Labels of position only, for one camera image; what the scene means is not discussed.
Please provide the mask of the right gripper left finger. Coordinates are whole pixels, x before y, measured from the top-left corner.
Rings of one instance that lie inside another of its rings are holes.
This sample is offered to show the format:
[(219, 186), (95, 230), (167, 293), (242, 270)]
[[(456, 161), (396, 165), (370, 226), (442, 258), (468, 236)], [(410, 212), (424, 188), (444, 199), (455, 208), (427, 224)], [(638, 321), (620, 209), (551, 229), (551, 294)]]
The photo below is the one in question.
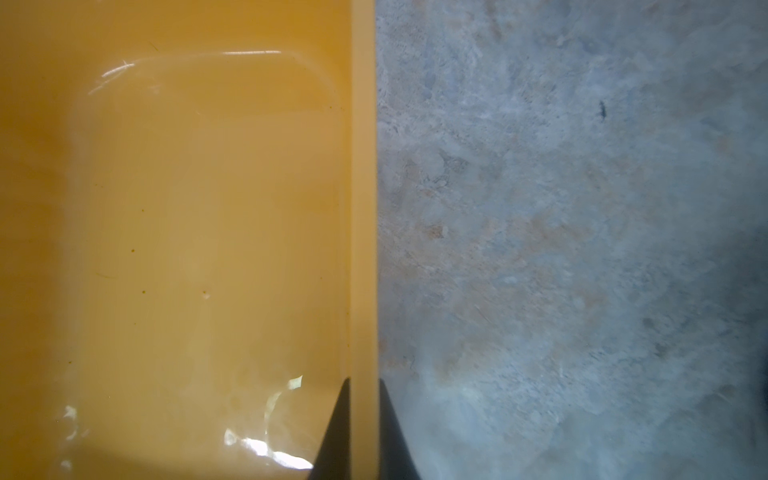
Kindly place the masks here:
[(350, 379), (344, 380), (309, 480), (350, 480)]

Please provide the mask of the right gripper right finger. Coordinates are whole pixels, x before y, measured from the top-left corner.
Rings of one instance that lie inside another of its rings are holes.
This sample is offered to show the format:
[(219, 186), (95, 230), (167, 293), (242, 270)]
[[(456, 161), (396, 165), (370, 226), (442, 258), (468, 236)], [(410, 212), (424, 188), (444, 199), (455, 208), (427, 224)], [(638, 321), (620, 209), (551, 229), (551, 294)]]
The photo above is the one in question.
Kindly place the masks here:
[(379, 380), (380, 480), (420, 480), (389, 392)]

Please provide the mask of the yellow plastic container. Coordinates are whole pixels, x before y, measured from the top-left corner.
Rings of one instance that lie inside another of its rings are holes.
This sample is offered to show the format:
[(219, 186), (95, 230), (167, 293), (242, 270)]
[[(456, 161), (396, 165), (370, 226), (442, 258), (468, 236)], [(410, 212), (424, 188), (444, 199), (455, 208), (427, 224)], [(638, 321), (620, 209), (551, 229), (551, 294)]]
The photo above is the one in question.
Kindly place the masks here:
[(379, 475), (375, 5), (1, 5), (1, 475)]

